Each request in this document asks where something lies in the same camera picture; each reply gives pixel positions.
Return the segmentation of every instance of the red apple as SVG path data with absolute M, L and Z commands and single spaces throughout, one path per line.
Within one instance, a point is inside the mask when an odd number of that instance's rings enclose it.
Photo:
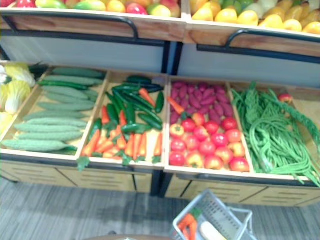
M 224 166 L 224 162 L 218 156 L 206 156 L 204 160 L 204 167 L 206 169 L 220 170 Z
M 126 12 L 128 14 L 148 15 L 146 9 L 143 6 L 139 5 L 138 3 L 130 3 L 126 7 Z
M 225 164 L 230 163 L 230 161 L 234 158 L 234 154 L 227 147 L 218 147 L 215 150 L 214 155 L 221 158 Z

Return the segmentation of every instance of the metal bar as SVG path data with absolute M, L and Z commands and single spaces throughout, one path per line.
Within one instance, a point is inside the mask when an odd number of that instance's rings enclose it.
M 41 11 L 41 10 L 34 10 L 34 9 L 21 11 L 21 10 L 16 10 L 11 8 L 1 10 L 1 16 L 3 17 L 3 19 L 5 19 L 6 17 L 13 17 L 13 16 L 37 16 L 37 17 L 84 19 L 84 20 L 123 23 L 131 27 L 133 31 L 133 38 L 135 40 L 139 38 L 138 28 L 136 27 L 134 22 L 122 16 L 110 16 L 105 14 L 88 14 L 88 13 L 82 13 L 82 12 L 67 12 L 67 11 L 54 11 L 54 10 Z
M 266 50 L 256 50 L 256 49 L 248 49 L 248 48 L 241 48 L 241 47 L 224 47 L 224 46 L 213 46 L 213 45 L 202 45 L 202 44 L 198 44 L 196 46 L 196 49 L 201 52 L 247 55 L 247 56 L 254 56 L 254 57 L 283 59 L 283 60 L 290 60 L 290 61 L 297 61 L 297 62 L 320 64 L 320 57 L 278 52 L 278 51 L 266 51 Z
M 175 48 L 175 54 L 174 54 L 174 60 L 173 60 L 173 66 L 172 66 L 171 75 L 174 75 L 174 76 L 178 75 L 180 59 L 181 59 L 181 54 L 182 54 L 183 47 L 184 47 L 184 44 L 182 42 L 177 42 L 176 48 Z
M 170 53 L 170 42 L 165 41 L 163 47 L 163 55 L 162 55 L 162 69 L 161 73 L 168 73 L 168 62 L 169 62 L 169 53 Z

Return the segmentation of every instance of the wooden crate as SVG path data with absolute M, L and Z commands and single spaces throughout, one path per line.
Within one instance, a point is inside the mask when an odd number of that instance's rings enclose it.
M 185 1 L 181 1 L 180 6 L 181 18 L 74 9 L 28 8 L 26 10 L 16 8 L 15 4 L 0 8 L 0 12 L 16 14 L 10 19 L 20 31 L 133 37 L 133 29 L 128 24 L 103 19 L 103 17 L 113 17 L 131 21 L 137 28 L 138 37 L 141 39 L 182 42 L 186 28 L 183 18 L 187 5 Z M 2 22 L 1 29 L 10 29 L 4 21 Z
M 147 73 L 147 72 L 136 72 L 136 71 L 120 71 L 120 70 L 109 70 L 107 74 L 107 84 L 104 86 L 103 92 L 108 91 L 109 93 L 112 94 L 111 88 L 121 84 L 124 82 L 127 77 L 131 75 L 139 75 L 139 76 L 145 76 L 148 78 L 153 78 L 153 77 L 161 77 L 163 81 L 153 81 L 156 84 L 159 84 L 164 87 L 163 94 L 164 98 L 166 99 L 167 97 L 167 92 L 168 92 L 168 78 L 167 75 L 161 74 L 161 73 Z M 151 93 L 150 96 L 156 100 L 158 96 L 158 92 Z M 93 116 L 94 119 L 102 116 L 101 114 L 101 108 L 102 106 L 106 106 L 110 100 L 108 97 L 104 94 L 102 99 L 99 101 L 97 104 L 97 112 L 95 112 L 95 115 Z M 163 110 L 160 114 L 158 114 L 159 117 L 162 118 L 163 120 L 163 142 L 165 141 L 166 137 L 166 129 L 167 129 L 167 101 L 165 100 Z M 143 122 L 138 116 L 136 116 L 136 122 L 137 123 L 145 123 Z M 164 167 L 164 158 L 165 158 L 165 145 L 162 145 L 162 159 L 161 162 L 153 164 L 152 163 L 152 157 L 153 157 L 153 152 L 154 148 L 156 145 L 157 137 L 160 132 L 158 130 L 151 130 L 147 133 L 147 156 L 145 161 L 140 161 L 140 162 L 133 162 L 131 161 L 130 166 L 134 166 L 137 168 L 152 168 L 152 169 L 163 169 Z M 101 158 L 101 157 L 91 157 L 90 158 L 91 162 L 96 162 L 96 163 L 107 163 L 107 164 L 116 164 L 120 165 L 122 164 L 122 161 L 116 160 L 116 159 L 107 159 L 107 158 Z
M 8 177 L 8 179 L 13 181 L 64 187 L 75 186 L 68 178 L 62 175 L 53 166 L 2 160 L 1 170 L 12 176 L 13 178 Z
M 232 34 L 238 30 L 249 29 L 264 31 L 270 34 L 286 34 L 288 37 L 293 38 L 308 37 L 317 42 L 283 37 L 241 34 L 232 41 L 230 47 L 320 57 L 320 35 L 224 22 L 192 20 L 190 4 L 187 4 L 186 10 L 187 14 L 183 15 L 187 22 L 183 39 L 183 42 L 186 44 L 225 46 Z

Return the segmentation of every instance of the yellow fruit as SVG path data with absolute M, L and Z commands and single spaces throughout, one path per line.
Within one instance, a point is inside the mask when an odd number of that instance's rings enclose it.
M 238 15 L 234 9 L 223 9 L 215 17 L 216 22 L 236 24 L 238 22 Z
M 269 11 L 267 11 L 262 18 L 266 19 L 270 15 L 278 15 L 281 17 L 282 21 L 284 21 L 286 17 L 286 12 L 281 7 L 275 6 L 271 8 Z
M 125 13 L 126 7 L 119 0 L 111 0 L 106 7 L 107 12 L 115 12 L 115 13 Z
M 285 21 L 283 24 L 284 24 L 285 30 L 290 30 L 290 31 L 295 31 L 295 32 L 302 31 L 301 23 L 298 20 L 289 19 L 289 20 Z
M 213 18 L 217 16 L 217 14 L 221 11 L 221 6 L 219 3 L 214 1 L 209 1 L 203 5 L 202 8 L 209 8 L 212 11 Z
M 285 14 L 285 21 L 290 19 L 300 20 L 304 8 L 302 6 L 294 6 Z
M 238 24 L 258 26 L 259 17 L 255 11 L 244 11 L 238 17 Z
M 208 7 L 202 7 L 192 16 L 192 20 L 214 21 L 212 11 Z
M 314 21 L 309 23 L 307 26 L 305 26 L 302 32 L 308 34 L 320 34 L 320 22 Z
M 262 28 L 272 28 L 272 29 L 284 29 L 284 23 L 278 15 L 270 15 L 263 22 L 259 24 Z

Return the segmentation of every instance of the orange carrot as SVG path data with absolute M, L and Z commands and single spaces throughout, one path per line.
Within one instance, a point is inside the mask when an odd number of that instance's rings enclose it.
M 95 131 L 93 137 L 89 141 L 89 143 L 84 147 L 82 151 L 82 156 L 91 157 L 92 153 L 96 150 L 98 141 L 100 139 L 101 131 L 98 129 Z
M 121 110 L 119 114 L 120 126 L 127 125 L 125 111 Z
M 145 88 L 140 88 L 139 94 L 141 97 L 143 97 L 145 100 L 147 100 L 153 107 L 156 106 L 155 101 L 152 99 L 152 97 L 149 95 L 148 90 Z
M 167 99 L 168 99 L 168 102 L 171 104 L 171 106 L 179 115 L 185 112 L 185 109 L 182 106 L 180 106 L 172 97 L 168 96 Z
M 110 118 L 109 118 L 106 106 L 102 106 L 101 115 L 102 115 L 102 124 L 103 125 L 105 125 L 105 124 L 110 122 Z

